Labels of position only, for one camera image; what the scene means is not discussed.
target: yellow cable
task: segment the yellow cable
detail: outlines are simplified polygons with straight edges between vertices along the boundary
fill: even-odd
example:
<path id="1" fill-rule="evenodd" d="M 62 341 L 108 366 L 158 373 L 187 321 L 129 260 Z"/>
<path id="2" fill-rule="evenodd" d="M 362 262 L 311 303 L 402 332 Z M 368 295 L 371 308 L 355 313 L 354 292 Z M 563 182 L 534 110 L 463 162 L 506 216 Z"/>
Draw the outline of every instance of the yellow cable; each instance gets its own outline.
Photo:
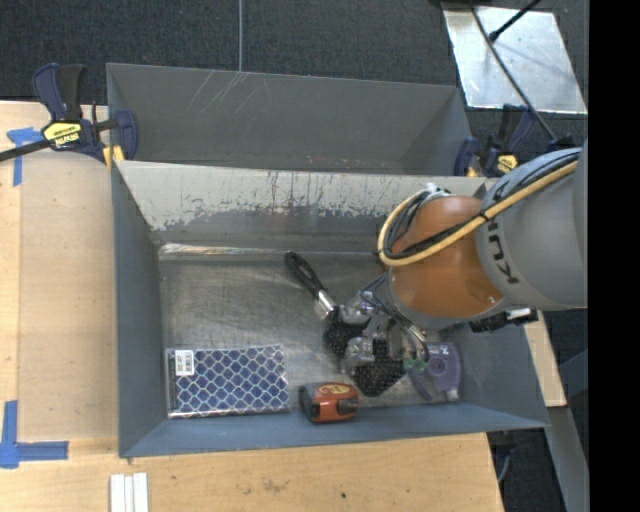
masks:
<path id="1" fill-rule="evenodd" d="M 417 197 L 418 194 L 421 193 L 421 192 L 418 192 L 417 194 L 414 194 L 413 196 L 409 197 L 408 199 L 405 199 L 402 203 L 400 203 L 391 212 L 391 214 L 389 215 L 385 223 L 382 225 L 382 229 L 380 230 L 380 234 L 378 235 L 378 255 L 380 257 L 380 260 L 382 261 L 382 263 L 390 267 L 401 267 L 403 265 L 410 265 L 411 263 L 421 261 L 425 258 L 428 258 L 429 256 L 433 256 L 437 252 L 440 252 L 441 250 L 449 247 L 450 245 L 460 240 L 462 237 L 478 229 L 482 224 L 492 219 L 499 213 L 503 212 L 507 208 L 510 208 L 511 206 L 521 201 L 522 199 L 530 196 L 531 194 L 537 192 L 538 190 L 543 189 L 548 185 L 551 185 L 552 183 L 558 181 L 559 179 L 564 178 L 565 176 L 571 174 L 573 171 L 575 171 L 577 166 L 578 166 L 578 162 L 576 160 L 548 174 L 547 176 L 540 178 L 539 180 L 536 180 L 531 185 L 528 185 L 524 187 L 522 190 L 519 190 L 513 195 L 507 197 L 504 201 L 496 203 L 493 206 L 490 206 L 489 208 L 487 208 L 484 211 L 483 217 L 472 217 L 467 222 L 467 224 L 462 226 L 455 233 L 452 233 L 444 240 L 441 240 L 437 244 L 432 245 L 431 247 L 425 249 L 424 251 L 421 251 L 416 254 L 412 254 L 411 256 L 407 256 L 406 258 L 401 258 L 401 259 L 388 258 L 384 254 L 384 239 L 386 237 L 387 231 L 389 230 L 389 227 L 393 222 L 393 220 L 400 214 L 400 212 L 404 209 L 404 207 L 410 201 L 412 201 L 415 197 Z"/>

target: black floor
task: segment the black floor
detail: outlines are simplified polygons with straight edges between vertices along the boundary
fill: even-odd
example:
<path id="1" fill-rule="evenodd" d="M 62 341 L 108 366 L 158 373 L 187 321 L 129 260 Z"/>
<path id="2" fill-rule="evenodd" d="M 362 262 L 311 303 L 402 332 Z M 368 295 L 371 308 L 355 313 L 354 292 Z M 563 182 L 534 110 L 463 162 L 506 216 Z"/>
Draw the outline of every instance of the black floor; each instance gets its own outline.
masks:
<path id="1" fill-rule="evenodd" d="M 529 3 L 473 2 L 513 9 Z M 589 105 L 588 0 L 542 0 L 535 9 L 555 15 Z M 0 49 L 5 100 L 35 101 L 31 76 L 49 62 L 86 65 L 80 99 L 98 104 L 106 104 L 107 62 L 460 85 L 439 0 L 3 0 Z M 468 108 L 467 115 L 481 141 L 499 127 L 499 112 Z M 543 117 L 577 144 L 587 136 L 584 116 Z M 548 143 L 536 125 L 517 156 L 530 160 Z M 547 320 L 560 365 L 587 348 L 586 311 Z M 588 392 L 572 397 L 587 460 L 588 404 Z M 563 511 L 544 433 L 518 431 L 514 440 L 503 483 L 507 512 Z"/>

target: yellow clamp label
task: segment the yellow clamp label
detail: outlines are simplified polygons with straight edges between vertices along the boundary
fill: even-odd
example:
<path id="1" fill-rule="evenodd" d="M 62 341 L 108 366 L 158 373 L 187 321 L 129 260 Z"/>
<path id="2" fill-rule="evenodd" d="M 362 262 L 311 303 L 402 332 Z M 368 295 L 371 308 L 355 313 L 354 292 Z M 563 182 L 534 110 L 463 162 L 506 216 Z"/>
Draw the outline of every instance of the yellow clamp label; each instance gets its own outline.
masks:
<path id="1" fill-rule="evenodd" d="M 64 146 L 70 142 L 80 139 L 82 126 L 79 123 L 58 122 L 47 126 L 42 131 L 42 136 L 56 145 L 56 147 Z"/>
<path id="2" fill-rule="evenodd" d="M 342 393 L 348 393 L 350 390 L 349 386 L 342 384 L 325 384 L 318 388 L 318 391 L 323 395 L 341 395 Z"/>
<path id="3" fill-rule="evenodd" d="M 497 168 L 499 171 L 507 174 L 518 166 L 518 159 L 514 155 L 500 155 L 498 157 Z"/>

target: bin floor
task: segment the bin floor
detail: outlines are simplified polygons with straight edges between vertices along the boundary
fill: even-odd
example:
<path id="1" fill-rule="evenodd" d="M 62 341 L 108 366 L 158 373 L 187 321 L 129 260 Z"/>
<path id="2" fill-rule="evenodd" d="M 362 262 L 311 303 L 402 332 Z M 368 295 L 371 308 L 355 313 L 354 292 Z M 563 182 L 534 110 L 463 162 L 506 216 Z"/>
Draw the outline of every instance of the bin floor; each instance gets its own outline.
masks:
<path id="1" fill-rule="evenodd" d="M 284 263 L 285 252 L 193 250 L 161 254 L 160 290 L 165 348 L 284 347 L 291 407 L 298 386 L 350 382 L 325 347 L 324 321 L 311 294 Z M 334 300 L 342 304 L 383 269 L 362 253 L 301 253 Z M 362 407 L 425 403 L 408 377 Z"/>

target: wooden table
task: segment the wooden table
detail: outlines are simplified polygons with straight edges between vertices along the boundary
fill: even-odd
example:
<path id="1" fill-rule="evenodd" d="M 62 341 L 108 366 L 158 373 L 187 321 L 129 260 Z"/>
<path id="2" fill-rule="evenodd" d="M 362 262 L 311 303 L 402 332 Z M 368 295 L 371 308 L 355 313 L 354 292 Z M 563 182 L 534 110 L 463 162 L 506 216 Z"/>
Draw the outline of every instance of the wooden table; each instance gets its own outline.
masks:
<path id="1" fill-rule="evenodd" d="M 48 119 L 0 102 L 0 150 Z M 18 400 L 19 441 L 68 440 L 69 457 L 0 469 L 1 511 L 108 510 L 109 477 L 139 472 L 154 512 L 504 510 L 484 433 L 120 459 L 109 171 L 46 149 L 16 187 L 13 166 L 0 164 L 0 405 Z M 527 333 L 546 403 L 566 404 L 544 322 Z"/>

